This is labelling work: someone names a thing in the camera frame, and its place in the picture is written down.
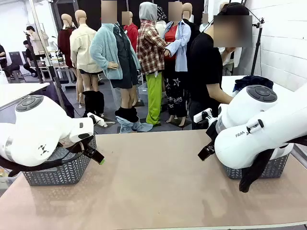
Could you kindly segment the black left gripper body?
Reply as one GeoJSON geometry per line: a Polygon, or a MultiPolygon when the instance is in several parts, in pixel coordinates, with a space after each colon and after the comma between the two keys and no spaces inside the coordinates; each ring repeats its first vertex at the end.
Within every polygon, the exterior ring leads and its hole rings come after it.
{"type": "Polygon", "coordinates": [[[81,143],[83,145],[84,154],[94,154],[94,152],[96,151],[96,140],[94,135],[82,139],[81,143]]]}

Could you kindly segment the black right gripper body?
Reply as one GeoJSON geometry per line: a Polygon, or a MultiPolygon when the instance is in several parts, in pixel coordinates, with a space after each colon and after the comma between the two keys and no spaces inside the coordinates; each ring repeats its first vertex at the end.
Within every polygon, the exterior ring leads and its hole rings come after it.
{"type": "Polygon", "coordinates": [[[208,146],[212,149],[214,148],[215,139],[218,136],[216,131],[216,123],[217,121],[212,122],[206,131],[207,136],[209,136],[211,139],[211,142],[208,144],[208,146]]]}

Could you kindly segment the person's right forearm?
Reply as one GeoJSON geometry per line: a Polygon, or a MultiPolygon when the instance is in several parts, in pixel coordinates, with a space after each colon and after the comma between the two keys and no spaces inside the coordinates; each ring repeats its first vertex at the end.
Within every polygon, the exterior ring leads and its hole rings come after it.
{"type": "Polygon", "coordinates": [[[207,84],[206,87],[209,96],[222,104],[229,104],[233,99],[232,96],[228,95],[221,89],[218,83],[207,84]]]}

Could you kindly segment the grey woven plastic basket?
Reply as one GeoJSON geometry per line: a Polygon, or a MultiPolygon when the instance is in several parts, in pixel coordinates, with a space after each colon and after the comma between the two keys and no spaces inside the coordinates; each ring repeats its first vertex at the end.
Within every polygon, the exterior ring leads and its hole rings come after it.
{"type": "MultiPolygon", "coordinates": [[[[280,178],[284,167],[286,165],[287,159],[290,154],[285,156],[270,160],[264,169],[262,175],[259,177],[260,179],[273,179],[280,178]]],[[[232,180],[241,180],[242,179],[242,169],[232,169],[225,165],[223,165],[223,169],[228,178],[232,180]]]]}
{"type": "Polygon", "coordinates": [[[54,186],[76,184],[85,172],[90,158],[57,147],[48,161],[63,159],[65,164],[41,171],[23,172],[30,186],[54,186]]]}

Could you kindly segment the black trousers at mannequin feet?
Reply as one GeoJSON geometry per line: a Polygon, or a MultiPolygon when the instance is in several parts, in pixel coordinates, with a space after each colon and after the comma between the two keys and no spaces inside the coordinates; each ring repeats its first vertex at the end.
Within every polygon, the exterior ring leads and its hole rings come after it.
{"type": "Polygon", "coordinates": [[[88,113],[104,117],[104,95],[100,91],[84,91],[85,112],[83,117],[87,117],[88,113]]]}
{"type": "Polygon", "coordinates": [[[120,107],[118,110],[115,111],[115,116],[126,119],[132,123],[139,121],[139,117],[137,115],[137,110],[135,107],[132,107],[132,108],[120,107]]]}

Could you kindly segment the light denim jeans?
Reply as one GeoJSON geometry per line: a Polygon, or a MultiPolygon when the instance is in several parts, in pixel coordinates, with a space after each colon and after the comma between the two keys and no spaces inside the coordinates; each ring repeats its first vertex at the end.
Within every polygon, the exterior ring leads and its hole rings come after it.
{"type": "Polygon", "coordinates": [[[126,134],[131,133],[132,131],[138,131],[138,132],[148,132],[152,130],[153,125],[148,123],[141,123],[139,117],[137,116],[138,121],[137,122],[131,122],[127,119],[124,119],[122,117],[116,116],[116,119],[118,123],[120,124],[120,133],[126,134]]]}

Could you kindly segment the large white table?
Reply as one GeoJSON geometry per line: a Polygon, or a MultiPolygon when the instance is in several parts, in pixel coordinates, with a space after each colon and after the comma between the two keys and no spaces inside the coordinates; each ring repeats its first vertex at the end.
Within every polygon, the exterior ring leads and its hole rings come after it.
{"type": "MultiPolygon", "coordinates": [[[[222,77],[222,89],[224,92],[226,92],[230,96],[234,96],[236,93],[233,92],[233,88],[235,86],[235,81],[238,79],[243,78],[244,75],[238,75],[238,76],[223,76],[222,77]]],[[[278,100],[287,98],[290,94],[293,93],[293,91],[277,84],[273,83],[273,91],[277,94],[278,100]]]]}

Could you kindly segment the person in black t-shirt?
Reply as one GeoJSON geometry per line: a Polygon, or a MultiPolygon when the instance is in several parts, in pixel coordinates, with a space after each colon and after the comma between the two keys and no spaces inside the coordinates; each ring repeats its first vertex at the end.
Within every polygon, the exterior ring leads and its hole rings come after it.
{"type": "Polygon", "coordinates": [[[218,83],[222,89],[223,62],[236,49],[243,33],[242,20],[247,16],[249,11],[242,4],[225,4],[210,26],[193,40],[189,53],[190,118],[208,108],[218,115],[222,103],[209,96],[206,85],[218,83]]]}

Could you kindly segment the dark purple cloth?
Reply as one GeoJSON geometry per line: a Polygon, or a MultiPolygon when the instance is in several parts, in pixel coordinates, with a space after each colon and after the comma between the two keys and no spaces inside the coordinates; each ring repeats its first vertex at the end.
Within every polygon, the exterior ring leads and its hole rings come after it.
{"type": "MultiPolygon", "coordinates": [[[[65,107],[65,111],[66,114],[71,117],[74,118],[74,107],[72,106],[72,104],[69,102],[68,98],[66,97],[66,95],[64,94],[64,92],[62,91],[62,89],[59,90],[62,100],[64,102],[64,107],[65,107]]],[[[56,102],[58,105],[60,105],[60,101],[59,101],[59,97],[57,95],[56,92],[56,88],[54,86],[53,83],[50,83],[47,87],[42,88],[40,90],[40,95],[43,96],[47,96],[48,98],[50,98],[51,100],[53,100],[54,102],[56,102]]]]}

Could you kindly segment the cluttered background desk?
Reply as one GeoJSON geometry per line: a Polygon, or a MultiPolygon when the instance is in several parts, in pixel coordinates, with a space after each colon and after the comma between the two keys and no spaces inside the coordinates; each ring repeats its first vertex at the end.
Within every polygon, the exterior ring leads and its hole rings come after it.
{"type": "Polygon", "coordinates": [[[36,61],[43,81],[50,79],[51,73],[49,66],[53,66],[56,76],[60,83],[65,86],[75,86],[76,77],[72,70],[66,65],[65,57],[60,50],[48,51],[48,57],[40,51],[40,57],[36,61]]]}

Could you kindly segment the white table with metal leg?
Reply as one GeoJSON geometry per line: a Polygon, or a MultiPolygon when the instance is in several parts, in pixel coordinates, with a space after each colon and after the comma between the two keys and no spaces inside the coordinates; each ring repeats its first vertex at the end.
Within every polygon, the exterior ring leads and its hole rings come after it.
{"type": "Polygon", "coordinates": [[[15,104],[19,99],[47,87],[50,83],[0,84],[0,111],[15,104]]]}

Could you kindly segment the mannequin in star print trousers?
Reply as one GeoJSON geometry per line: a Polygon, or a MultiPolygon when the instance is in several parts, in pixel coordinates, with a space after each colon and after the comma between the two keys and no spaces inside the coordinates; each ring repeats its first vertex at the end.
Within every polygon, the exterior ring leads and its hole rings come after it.
{"type": "Polygon", "coordinates": [[[188,25],[192,6],[182,6],[181,20],[170,21],[166,25],[164,40],[165,70],[163,73],[167,107],[168,123],[175,117],[181,119],[179,127],[183,127],[187,118],[187,99],[185,94],[185,78],[188,73],[187,46],[190,41],[191,28],[188,25]]]}

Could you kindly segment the mannequin in light blue fleece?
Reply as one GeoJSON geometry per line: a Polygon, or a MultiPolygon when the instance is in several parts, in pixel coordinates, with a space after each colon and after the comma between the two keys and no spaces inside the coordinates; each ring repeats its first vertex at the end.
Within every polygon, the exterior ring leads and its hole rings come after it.
{"type": "Polygon", "coordinates": [[[120,107],[134,107],[141,67],[128,36],[118,23],[116,0],[101,0],[101,27],[91,42],[90,55],[112,87],[120,91],[120,107]]]}

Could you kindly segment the black tripod stand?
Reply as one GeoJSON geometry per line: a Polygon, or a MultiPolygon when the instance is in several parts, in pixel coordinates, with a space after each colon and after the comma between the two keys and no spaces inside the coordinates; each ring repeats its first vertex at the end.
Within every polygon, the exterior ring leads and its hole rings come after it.
{"type": "Polygon", "coordinates": [[[257,37],[256,48],[255,48],[255,52],[254,52],[254,57],[253,57],[253,63],[252,63],[252,68],[251,68],[250,76],[254,76],[254,73],[255,73],[257,57],[258,57],[258,52],[259,52],[259,48],[260,48],[262,27],[263,27],[264,23],[265,23],[264,18],[261,17],[260,19],[258,19],[257,23],[253,24],[253,27],[256,27],[259,30],[259,32],[258,32],[258,37],[257,37]]]}

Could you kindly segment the mannequin in cream jacket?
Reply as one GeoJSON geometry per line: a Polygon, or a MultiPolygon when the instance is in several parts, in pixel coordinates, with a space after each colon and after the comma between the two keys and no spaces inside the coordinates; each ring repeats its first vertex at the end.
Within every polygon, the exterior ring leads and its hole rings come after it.
{"type": "Polygon", "coordinates": [[[90,46],[96,31],[86,24],[85,11],[77,10],[75,18],[79,27],[70,35],[71,61],[80,71],[84,90],[97,92],[99,91],[98,75],[102,73],[102,69],[90,55],[90,46]]]}

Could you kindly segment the mannequin in plaid shirt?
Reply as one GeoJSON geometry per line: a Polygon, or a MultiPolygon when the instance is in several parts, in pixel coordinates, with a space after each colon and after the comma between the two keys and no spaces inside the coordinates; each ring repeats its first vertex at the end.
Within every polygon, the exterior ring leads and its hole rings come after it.
{"type": "Polygon", "coordinates": [[[160,125],[162,102],[162,70],[165,68],[164,51],[166,42],[155,28],[157,5],[142,2],[139,6],[141,26],[137,38],[137,56],[141,73],[146,77],[148,89],[148,115],[146,122],[153,126],[160,125]]]}

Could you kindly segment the mannequin in black coat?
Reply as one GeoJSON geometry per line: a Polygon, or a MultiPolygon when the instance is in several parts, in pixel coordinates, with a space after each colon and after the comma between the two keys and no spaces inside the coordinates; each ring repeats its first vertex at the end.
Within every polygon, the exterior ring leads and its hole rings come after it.
{"type": "Polygon", "coordinates": [[[189,21],[191,16],[192,16],[192,4],[184,3],[182,5],[182,19],[190,27],[191,30],[190,39],[189,42],[187,43],[187,51],[190,50],[193,40],[200,34],[199,26],[189,21]]]}

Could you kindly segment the mannequin in maroon top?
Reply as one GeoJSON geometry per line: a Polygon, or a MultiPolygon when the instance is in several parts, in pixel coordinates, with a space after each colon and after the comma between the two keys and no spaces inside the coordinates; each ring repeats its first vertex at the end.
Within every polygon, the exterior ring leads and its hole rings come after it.
{"type": "Polygon", "coordinates": [[[58,32],[58,48],[64,55],[65,63],[69,68],[73,68],[71,61],[70,35],[76,29],[72,17],[66,13],[61,15],[63,28],[58,32]]]}

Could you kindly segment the mannequin in pale mint top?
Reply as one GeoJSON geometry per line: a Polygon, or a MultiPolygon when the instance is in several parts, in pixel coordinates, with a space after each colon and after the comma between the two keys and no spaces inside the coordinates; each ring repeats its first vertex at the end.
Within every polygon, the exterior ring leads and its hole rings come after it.
{"type": "Polygon", "coordinates": [[[199,27],[199,31],[202,33],[205,31],[206,27],[208,26],[209,24],[209,16],[208,16],[208,13],[203,13],[202,14],[202,20],[201,20],[201,24],[200,24],[200,27],[199,27]]]}

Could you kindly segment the silver metal pole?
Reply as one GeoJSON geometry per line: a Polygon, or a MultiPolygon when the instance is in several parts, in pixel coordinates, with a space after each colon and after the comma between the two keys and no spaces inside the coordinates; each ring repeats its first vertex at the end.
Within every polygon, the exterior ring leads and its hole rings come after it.
{"type": "Polygon", "coordinates": [[[44,38],[43,38],[43,35],[42,35],[42,32],[41,32],[41,27],[40,27],[40,23],[38,21],[38,17],[37,17],[37,14],[36,14],[36,10],[35,10],[35,5],[34,5],[34,1],[33,0],[29,0],[29,5],[31,7],[31,11],[32,11],[32,15],[33,15],[33,18],[34,18],[34,22],[35,22],[35,26],[36,26],[36,32],[38,33],[38,36],[39,36],[39,40],[41,42],[41,45],[43,47],[43,50],[44,50],[44,53],[45,53],[45,56],[46,58],[48,59],[48,71],[49,71],[49,75],[50,75],[50,78],[52,79],[53,81],[53,84],[54,84],[54,87],[55,87],[55,90],[56,90],[56,93],[57,93],[57,96],[58,96],[58,99],[59,99],[59,103],[60,103],[60,106],[62,107],[62,109],[64,111],[66,111],[65,109],[65,103],[63,101],[63,98],[62,98],[62,94],[61,94],[61,83],[59,81],[59,78],[57,76],[57,73],[55,72],[55,69],[53,67],[53,65],[51,64],[51,59],[49,58],[49,54],[48,54],[48,50],[47,50],[47,47],[46,47],[46,44],[45,44],[45,41],[44,41],[44,38]]]}

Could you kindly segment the person in beige jacket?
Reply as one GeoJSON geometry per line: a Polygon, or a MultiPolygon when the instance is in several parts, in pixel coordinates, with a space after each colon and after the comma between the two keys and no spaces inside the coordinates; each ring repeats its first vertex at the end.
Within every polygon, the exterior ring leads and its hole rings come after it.
{"type": "MultiPolygon", "coordinates": [[[[38,32],[35,31],[34,27],[32,26],[28,26],[26,28],[26,31],[30,37],[30,40],[31,40],[31,44],[32,44],[32,47],[33,47],[33,51],[34,51],[34,54],[37,56],[37,55],[40,55],[40,51],[44,51],[43,49],[43,45],[42,45],[42,41],[38,35],[38,32]]],[[[48,35],[42,30],[41,31],[42,33],[42,36],[43,36],[43,42],[45,44],[46,47],[49,46],[49,43],[48,43],[48,35]]]]}

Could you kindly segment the mannequin in red shirt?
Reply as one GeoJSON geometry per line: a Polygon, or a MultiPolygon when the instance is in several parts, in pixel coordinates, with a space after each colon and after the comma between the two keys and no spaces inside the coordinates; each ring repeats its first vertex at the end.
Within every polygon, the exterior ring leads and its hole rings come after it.
{"type": "Polygon", "coordinates": [[[125,34],[128,36],[134,51],[137,50],[138,27],[133,23],[133,13],[130,11],[122,12],[122,25],[125,34]]]}

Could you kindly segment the mannequin with patterned hat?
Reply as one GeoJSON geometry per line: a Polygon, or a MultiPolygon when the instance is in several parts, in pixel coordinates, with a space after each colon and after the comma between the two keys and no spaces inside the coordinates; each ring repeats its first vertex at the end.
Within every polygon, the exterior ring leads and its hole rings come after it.
{"type": "Polygon", "coordinates": [[[157,21],[156,21],[156,30],[161,38],[164,38],[165,29],[166,29],[166,20],[167,16],[164,13],[162,7],[157,7],[157,21]]]}

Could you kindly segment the person in black at edge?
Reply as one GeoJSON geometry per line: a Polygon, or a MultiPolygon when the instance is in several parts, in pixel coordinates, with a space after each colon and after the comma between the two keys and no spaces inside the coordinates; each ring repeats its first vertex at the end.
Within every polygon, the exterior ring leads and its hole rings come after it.
{"type": "Polygon", "coordinates": [[[2,70],[5,72],[6,77],[14,78],[13,71],[19,70],[20,66],[16,63],[12,63],[10,65],[7,64],[6,53],[3,46],[0,44],[0,66],[2,70]]]}

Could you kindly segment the mannequin base plate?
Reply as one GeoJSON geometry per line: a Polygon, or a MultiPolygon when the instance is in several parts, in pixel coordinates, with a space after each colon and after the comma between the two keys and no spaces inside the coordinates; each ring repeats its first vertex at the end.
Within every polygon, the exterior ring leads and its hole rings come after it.
{"type": "Polygon", "coordinates": [[[98,122],[98,124],[101,126],[101,127],[110,127],[112,125],[114,125],[116,122],[114,120],[111,120],[111,119],[108,119],[108,118],[102,118],[101,121],[98,122]]]}

